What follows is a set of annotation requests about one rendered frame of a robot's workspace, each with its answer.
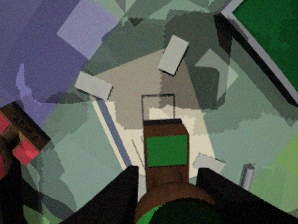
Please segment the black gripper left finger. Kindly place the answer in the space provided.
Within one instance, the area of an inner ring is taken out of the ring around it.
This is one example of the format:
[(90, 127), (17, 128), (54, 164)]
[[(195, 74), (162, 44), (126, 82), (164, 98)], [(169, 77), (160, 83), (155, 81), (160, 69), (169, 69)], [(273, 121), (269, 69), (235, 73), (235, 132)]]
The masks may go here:
[(137, 193), (138, 167), (129, 165), (97, 196), (60, 224), (130, 224)]

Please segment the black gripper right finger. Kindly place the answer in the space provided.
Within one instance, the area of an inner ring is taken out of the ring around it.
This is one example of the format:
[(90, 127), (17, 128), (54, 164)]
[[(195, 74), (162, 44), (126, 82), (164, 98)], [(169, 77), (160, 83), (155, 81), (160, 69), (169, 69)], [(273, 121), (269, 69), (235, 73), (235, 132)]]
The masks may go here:
[(267, 201), (212, 169), (198, 169), (196, 185), (217, 202), (223, 224), (298, 224), (295, 216), (267, 204)]

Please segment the black rectangular block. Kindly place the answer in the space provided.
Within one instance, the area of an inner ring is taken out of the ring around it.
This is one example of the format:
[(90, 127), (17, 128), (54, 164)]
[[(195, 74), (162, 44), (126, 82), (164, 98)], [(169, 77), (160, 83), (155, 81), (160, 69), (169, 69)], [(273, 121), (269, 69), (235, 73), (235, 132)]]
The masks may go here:
[(11, 172), (0, 180), (0, 224), (25, 224), (20, 161), (13, 155)]

